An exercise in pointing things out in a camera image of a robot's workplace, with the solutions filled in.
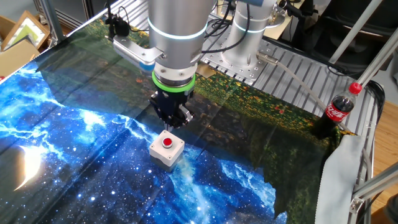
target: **metal table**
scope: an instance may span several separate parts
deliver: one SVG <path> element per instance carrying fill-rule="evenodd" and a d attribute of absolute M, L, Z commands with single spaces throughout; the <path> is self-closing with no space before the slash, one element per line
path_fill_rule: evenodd
<path fill-rule="evenodd" d="M 119 6 L 124 6 L 128 11 L 130 25 L 142 30 L 149 28 L 147 21 L 147 0 L 119 0 L 112 5 L 112 13 L 118 13 Z M 104 10 L 80 27 L 83 27 L 91 21 L 101 17 L 105 12 L 106 11 Z M 121 13 L 121 16 L 125 21 L 127 20 L 125 13 Z M 209 19 L 214 18 L 217 18 L 217 16 L 213 14 L 209 17 Z M 219 49 L 220 43 L 224 42 L 227 36 L 228 30 L 219 37 L 210 37 L 203 44 L 203 50 Z M 354 81 L 350 77 L 339 77 L 332 74 L 328 71 L 325 64 L 302 55 L 295 54 L 264 40 L 261 42 L 259 50 L 277 58 L 280 62 L 291 69 L 291 71 L 295 72 L 296 75 L 315 93 L 317 93 L 319 98 L 325 103 L 330 102 L 336 94 L 347 90 L 349 84 Z M 270 64 L 259 65 L 258 78 L 255 80 L 249 80 L 235 72 L 232 72 L 228 67 L 222 67 L 218 63 L 214 63 L 212 60 L 209 60 L 210 57 L 210 54 L 202 55 L 201 61 L 208 63 L 217 70 L 225 72 L 227 75 L 245 82 L 254 88 L 270 93 L 317 116 L 322 115 L 323 111 L 316 101 L 313 100 L 297 82 L 293 81 L 290 76 L 285 74 L 283 69 Z M 345 125 L 349 130 L 366 137 L 365 150 L 371 158 L 371 166 L 369 166 L 368 171 L 370 173 L 370 177 L 366 177 L 366 163 L 362 160 L 361 168 L 358 172 L 357 184 L 361 184 L 365 181 L 365 178 L 371 178 L 373 176 L 374 133 L 376 130 L 377 106 L 373 94 L 366 88 L 365 90 L 366 91 L 362 91 L 358 96 L 356 107 L 345 120 Z"/>

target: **cardboard box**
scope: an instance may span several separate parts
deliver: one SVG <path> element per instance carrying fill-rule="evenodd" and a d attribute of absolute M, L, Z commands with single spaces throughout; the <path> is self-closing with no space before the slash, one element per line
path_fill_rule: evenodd
<path fill-rule="evenodd" d="M 0 79 L 7 77 L 40 53 L 28 40 L 23 40 L 0 53 Z"/>
<path fill-rule="evenodd" d="M 4 17 L 0 16 L 0 36 L 2 40 L 5 40 L 8 33 L 12 30 L 15 26 L 16 22 Z"/>

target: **white box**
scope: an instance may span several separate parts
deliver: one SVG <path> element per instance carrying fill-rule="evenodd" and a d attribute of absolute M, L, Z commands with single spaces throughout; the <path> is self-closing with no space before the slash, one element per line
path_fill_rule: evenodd
<path fill-rule="evenodd" d="M 172 140 L 172 145 L 170 147 L 165 147 L 162 144 L 165 138 L 170 138 Z M 151 160 L 161 166 L 161 168 L 170 172 L 181 159 L 184 145 L 185 142 L 183 140 L 164 130 L 149 146 Z"/>

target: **blue light ring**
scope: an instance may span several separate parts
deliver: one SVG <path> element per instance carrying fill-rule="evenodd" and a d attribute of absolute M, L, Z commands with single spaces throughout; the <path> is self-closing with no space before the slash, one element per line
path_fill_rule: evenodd
<path fill-rule="evenodd" d="M 165 33 L 165 32 L 163 32 L 163 31 L 161 31 L 160 29 L 156 28 L 156 27 L 151 23 L 151 21 L 149 20 L 149 18 L 148 18 L 148 24 L 149 24 L 149 26 L 150 26 L 156 33 L 158 33 L 158 34 L 160 34 L 160 35 L 162 35 L 162 36 L 164 36 L 164 37 L 167 37 L 167 38 L 170 38 L 170 39 L 175 39 L 175 40 L 189 40 L 189 39 L 194 39 L 194 38 L 196 38 L 196 37 L 202 35 L 202 33 L 204 33 L 204 32 L 206 31 L 206 29 L 207 29 L 207 23 L 206 23 L 206 25 L 204 26 L 204 28 L 203 28 L 201 31 L 197 32 L 196 34 L 191 34 L 191 35 L 173 35 L 173 34 Z"/>

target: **blue nebula pattern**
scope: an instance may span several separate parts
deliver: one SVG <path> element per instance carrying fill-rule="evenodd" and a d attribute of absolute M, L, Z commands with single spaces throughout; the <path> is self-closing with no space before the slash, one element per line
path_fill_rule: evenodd
<path fill-rule="evenodd" d="M 185 145 L 165 172 L 150 161 L 150 127 L 61 105 L 36 69 L 0 84 L 1 179 L 17 174 L 13 155 L 25 167 L 0 188 L 1 223 L 286 223 L 262 169 Z"/>

